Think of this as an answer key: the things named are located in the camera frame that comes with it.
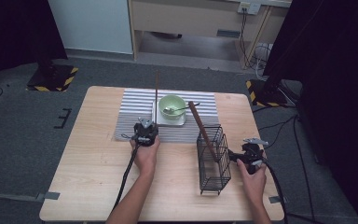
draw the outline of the power outlet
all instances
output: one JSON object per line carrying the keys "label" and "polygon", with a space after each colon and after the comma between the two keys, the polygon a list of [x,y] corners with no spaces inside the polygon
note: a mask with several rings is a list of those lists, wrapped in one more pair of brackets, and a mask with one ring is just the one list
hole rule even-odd
{"label": "power outlet", "polygon": [[240,2],[240,5],[238,6],[238,13],[243,14],[243,11],[245,11],[245,14],[257,15],[260,7],[261,4],[259,3]]}
{"label": "power outlet", "polygon": [[250,3],[240,2],[240,5],[238,6],[238,13],[243,14],[243,10],[244,10],[245,13],[248,14],[250,7],[251,7]]}

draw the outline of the bowl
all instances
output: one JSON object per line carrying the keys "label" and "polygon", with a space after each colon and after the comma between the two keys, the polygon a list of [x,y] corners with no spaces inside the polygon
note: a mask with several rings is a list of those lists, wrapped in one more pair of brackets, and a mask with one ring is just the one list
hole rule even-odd
{"label": "bowl", "polygon": [[[186,110],[185,109],[176,110],[176,109],[180,109],[184,107],[186,107],[185,100],[177,95],[166,95],[158,101],[158,110],[161,113],[162,117],[165,119],[173,120],[173,119],[181,118],[181,116],[185,114]],[[164,112],[164,109],[166,108],[172,109],[174,111]]]}

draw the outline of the black curtain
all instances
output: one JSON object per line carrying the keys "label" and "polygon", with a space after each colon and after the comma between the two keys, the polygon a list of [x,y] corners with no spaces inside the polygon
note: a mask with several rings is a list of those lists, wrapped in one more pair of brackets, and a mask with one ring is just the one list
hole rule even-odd
{"label": "black curtain", "polygon": [[37,57],[67,59],[48,0],[0,0],[0,71]]}
{"label": "black curtain", "polygon": [[282,79],[306,83],[306,71],[321,61],[355,8],[349,0],[293,0],[264,70],[268,84],[278,86]]}
{"label": "black curtain", "polygon": [[266,71],[303,83],[301,122],[358,214],[358,4],[294,0]]}

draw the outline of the spoon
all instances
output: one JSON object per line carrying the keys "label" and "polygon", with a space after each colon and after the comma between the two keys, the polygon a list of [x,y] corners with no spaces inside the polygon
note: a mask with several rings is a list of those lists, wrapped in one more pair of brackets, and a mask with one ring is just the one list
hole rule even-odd
{"label": "spoon", "polygon": [[165,107],[165,109],[163,109],[163,112],[168,114],[168,113],[173,113],[176,110],[183,110],[183,109],[187,109],[187,108],[188,108],[188,106],[180,108],[180,109],[172,109],[172,108],[169,108],[169,107]]}

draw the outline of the wire basket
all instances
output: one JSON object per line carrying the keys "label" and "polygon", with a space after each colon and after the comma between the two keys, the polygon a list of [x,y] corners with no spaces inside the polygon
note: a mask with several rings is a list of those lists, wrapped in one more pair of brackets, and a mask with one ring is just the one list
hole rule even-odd
{"label": "wire basket", "polygon": [[217,191],[218,195],[220,195],[220,191],[231,179],[226,135],[223,134],[223,129],[220,125],[204,125],[204,128],[216,159],[214,159],[202,134],[199,133],[197,151],[199,157],[200,190],[201,194],[207,190]]}

